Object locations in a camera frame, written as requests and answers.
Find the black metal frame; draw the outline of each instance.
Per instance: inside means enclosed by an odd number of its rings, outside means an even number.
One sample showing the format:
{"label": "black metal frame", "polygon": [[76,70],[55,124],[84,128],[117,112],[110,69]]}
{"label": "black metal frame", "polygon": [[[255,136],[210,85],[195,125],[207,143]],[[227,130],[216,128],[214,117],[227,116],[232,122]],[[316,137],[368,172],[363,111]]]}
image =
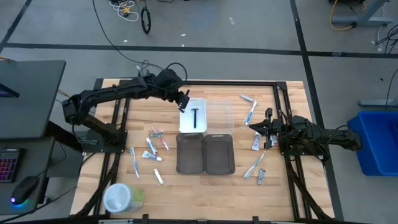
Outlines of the black metal frame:
{"label": "black metal frame", "polygon": [[[102,82],[96,81],[96,86],[95,88],[99,88],[99,86],[102,84]],[[273,92],[274,92],[274,97],[275,97],[275,106],[277,109],[277,117],[279,119],[281,119],[281,103],[280,103],[280,97],[279,97],[279,91],[282,91],[282,94],[284,96],[284,103],[285,103],[285,109],[287,112],[287,116],[288,118],[292,117],[292,110],[290,107],[290,101],[289,101],[289,95],[287,93],[287,85],[286,82],[252,82],[252,81],[212,81],[212,80],[192,80],[192,81],[187,81],[185,83],[185,85],[229,85],[229,86],[269,86],[272,87]],[[129,103],[130,103],[130,99],[126,99],[126,103],[124,105],[124,110],[123,110],[123,117],[122,117],[122,123],[121,123],[121,129],[125,130],[126,128],[126,121],[127,121],[127,114],[128,114],[128,109],[129,109]],[[118,117],[118,111],[119,111],[119,107],[120,107],[120,100],[118,100],[115,104],[115,109],[113,112],[113,119],[112,119],[112,124],[116,124],[116,120]],[[117,153],[115,155],[115,159],[117,162],[117,165],[119,165],[119,160],[120,160],[120,153]],[[290,156],[285,155],[284,156],[285,159],[285,163],[286,165],[288,163],[291,162],[290,160]],[[300,160],[300,155],[295,156],[295,160],[296,160],[296,166],[297,166],[297,173],[298,176],[301,180],[301,182],[303,183],[303,185],[305,185],[305,180],[304,180],[304,173],[303,173],[303,167],[302,167],[302,163]],[[104,163],[103,163],[103,167],[101,170],[101,178],[100,178],[100,183],[101,180],[104,178],[104,176],[106,175],[107,171],[108,171],[108,164],[109,164],[109,153],[107,153],[105,155],[104,158]],[[295,191],[295,185],[293,180],[289,177],[289,173],[288,174],[288,184],[289,184],[289,192],[290,192],[290,198],[292,201],[292,210],[293,210],[293,214],[294,214],[294,219],[297,220],[300,218],[300,213],[299,213],[299,205],[297,202],[297,195],[296,195],[296,191]],[[114,177],[112,178],[112,182],[111,184],[116,182],[116,178],[117,178],[117,173],[114,175]],[[305,208],[305,217],[306,218],[311,218],[311,210],[310,207],[308,205],[308,202],[306,201],[306,199],[303,197],[303,202],[304,202],[304,208]],[[95,205],[95,209],[94,209],[94,213],[93,215],[99,215],[100,212],[100,205],[101,205],[101,199],[99,198],[96,205]],[[110,213],[108,211],[106,211],[105,215],[110,218]],[[157,220],[159,222],[169,222],[169,223],[178,223],[181,222],[181,220]],[[253,223],[253,221],[228,221],[229,223]]]}

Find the concrete floor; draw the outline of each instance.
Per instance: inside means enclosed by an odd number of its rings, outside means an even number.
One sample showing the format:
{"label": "concrete floor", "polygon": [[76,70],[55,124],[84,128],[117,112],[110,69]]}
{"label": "concrete floor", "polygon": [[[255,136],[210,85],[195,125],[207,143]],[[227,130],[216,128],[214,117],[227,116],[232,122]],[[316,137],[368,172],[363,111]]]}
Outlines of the concrete floor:
{"label": "concrete floor", "polygon": [[[6,36],[24,3],[25,0],[0,0],[0,40]],[[296,0],[296,4],[307,50],[380,54],[371,43],[378,27],[333,31],[328,25],[331,5],[327,0]],[[118,18],[106,0],[96,0],[96,5],[105,31],[116,45],[300,50],[289,0],[174,0],[172,4],[148,0],[153,22],[149,35],[142,32],[140,22]],[[359,13],[358,5],[353,6]],[[336,15],[352,14],[346,5],[337,5]],[[398,1],[387,3],[384,15],[397,14]],[[381,37],[395,24],[383,27]],[[33,0],[8,43],[109,45],[89,0]],[[136,65],[114,50],[6,46],[0,53],[21,61],[66,60],[60,89],[70,94],[91,89],[96,78],[136,75]],[[309,84],[299,55],[134,50],[123,53],[135,60],[149,59],[160,66],[180,62],[186,66],[189,78],[301,80],[312,108]],[[393,53],[397,54],[398,49],[394,49]],[[327,128],[336,128],[355,117],[361,111],[358,100],[385,98],[391,75],[398,67],[397,59],[387,58],[309,59]],[[398,80],[392,84],[390,97],[398,98]],[[63,121],[59,104],[54,106],[50,119],[70,130],[70,126]],[[70,157],[76,159],[65,161],[64,167],[76,167],[81,162],[79,155],[71,153]],[[331,156],[344,219],[365,223],[397,223],[398,208],[395,205],[398,196],[395,192],[398,179],[363,175],[355,153],[332,146]],[[56,197],[72,188],[76,182],[76,174],[68,178],[51,179],[47,195]],[[19,220],[66,217],[72,200],[73,192],[70,192],[54,202],[53,206]]]}

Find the blue bin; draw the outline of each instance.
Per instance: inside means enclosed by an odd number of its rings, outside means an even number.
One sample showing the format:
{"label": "blue bin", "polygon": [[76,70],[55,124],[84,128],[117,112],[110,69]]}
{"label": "blue bin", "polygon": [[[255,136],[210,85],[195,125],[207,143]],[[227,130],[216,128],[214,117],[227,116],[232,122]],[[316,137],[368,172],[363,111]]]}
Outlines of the blue bin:
{"label": "blue bin", "polygon": [[398,111],[361,111],[348,121],[363,144],[358,151],[365,175],[398,175]]}

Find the wooden table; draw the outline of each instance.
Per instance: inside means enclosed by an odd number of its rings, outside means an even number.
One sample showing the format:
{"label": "wooden table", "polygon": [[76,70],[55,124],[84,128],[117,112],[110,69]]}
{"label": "wooden table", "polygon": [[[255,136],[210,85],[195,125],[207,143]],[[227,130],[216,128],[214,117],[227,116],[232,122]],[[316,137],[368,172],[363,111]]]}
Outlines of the wooden table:
{"label": "wooden table", "polygon": [[[119,79],[105,79],[103,88],[118,85]],[[311,118],[305,95],[303,82],[287,82],[290,105],[293,115]],[[208,220],[252,220],[258,216],[260,220],[293,220],[289,187],[284,158],[278,147],[266,151],[265,158],[260,162],[253,175],[244,179],[244,173],[264,152],[251,150],[254,131],[240,128],[251,104],[239,97],[239,94],[257,100],[251,123],[261,122],[267,108],[275,108],[274,93],[268,86],[203,86],[188,85],[183,91],[190,89],[190,97],[206,100],[229,100],[233,107],[234,118],[234,156],[236,171],[232,175],[183,175],[176,168],[176,140],[179,133],[179,111],[175,103],[157,98],[148,100],[132,100],[127,119],[128,140],[125,153],[121,156],[117,182],[134,185],[145,193],[144,206],[136,212],[112,214],[112,218],[149,218],[156,219],[208,219]],[[280,93],[282,107],[283,97]],[[98,105],[96,117],[110,123],[114,102]],[[137,157],[140,178],[137,179],[128,148],[134,146],[137,155],[148,150],[145,139],[152,133],[151,126],[156,125],[165,131],[165,140],[171,148],[167,154],[158,139],[154,139],[162,162]],[[261,138],[260,147],[264,144]],[[98,186],[103,162],[103,154],[96,154],[83,166],[71,213],[79,211],[91,197]],[[303,170],[307,189],[325,213],[334,217],[330,195],[326,184],[325,173],[321,162],[313,156],[302,156]],[[261,186],[257,185],[259,168],[266,170],[266,178]],[[155,178],[153,169],[158,169],[165,180],[160,185]],[[296,189],[301,217],[304,217],[303,204],[299,191]]]}

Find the rgb keyboard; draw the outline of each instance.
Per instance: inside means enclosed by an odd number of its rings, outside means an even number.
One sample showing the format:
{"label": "rgb keyboard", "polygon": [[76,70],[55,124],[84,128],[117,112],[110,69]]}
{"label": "rgb keyboard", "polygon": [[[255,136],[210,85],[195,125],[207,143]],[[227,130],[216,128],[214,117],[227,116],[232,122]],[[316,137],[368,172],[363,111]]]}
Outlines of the rgb keyboard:
{"label": "rgb keyboard", "polygon": [[22,159],[22,149],[0,149],[0,183],[13,183]]}

